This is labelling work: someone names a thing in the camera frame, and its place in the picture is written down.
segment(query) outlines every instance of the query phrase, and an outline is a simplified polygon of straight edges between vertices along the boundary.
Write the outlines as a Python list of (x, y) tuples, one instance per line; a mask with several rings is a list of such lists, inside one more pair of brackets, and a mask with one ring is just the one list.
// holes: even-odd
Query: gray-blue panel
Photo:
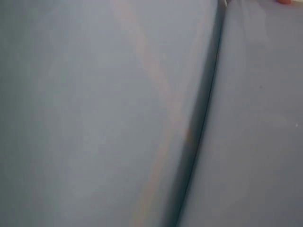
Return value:
[(213, 0), (1, 1), (0, 226), (175, 220), (217, 12)]
[(227, 7), (181, 227), (303, 225), (303, 5)]

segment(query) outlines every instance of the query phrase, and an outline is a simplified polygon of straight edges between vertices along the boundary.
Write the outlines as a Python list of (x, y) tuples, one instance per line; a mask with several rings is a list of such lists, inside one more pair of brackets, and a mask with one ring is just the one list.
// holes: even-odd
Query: plastic surface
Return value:
[(217, 2), (5, 0), (0, 18), (0, 226), (175, 222)]
[(303, 8), (227, 8), (180, 227), (302, 226)]

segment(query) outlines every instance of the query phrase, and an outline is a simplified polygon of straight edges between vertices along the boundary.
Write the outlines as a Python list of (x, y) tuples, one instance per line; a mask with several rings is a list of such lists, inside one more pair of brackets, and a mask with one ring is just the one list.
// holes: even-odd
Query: light blue surface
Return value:
[(0, 226), (173, 223), (213, 76), (217, 2), (0, 4)]

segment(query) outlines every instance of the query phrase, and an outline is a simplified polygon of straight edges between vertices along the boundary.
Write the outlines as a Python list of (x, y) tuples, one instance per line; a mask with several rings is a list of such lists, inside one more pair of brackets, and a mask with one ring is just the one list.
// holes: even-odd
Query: orange object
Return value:
[(290, 3), (292, 3), (292, 0), (277, 0), (277, 2), (279, 2), (281, 4), (290, 4)]

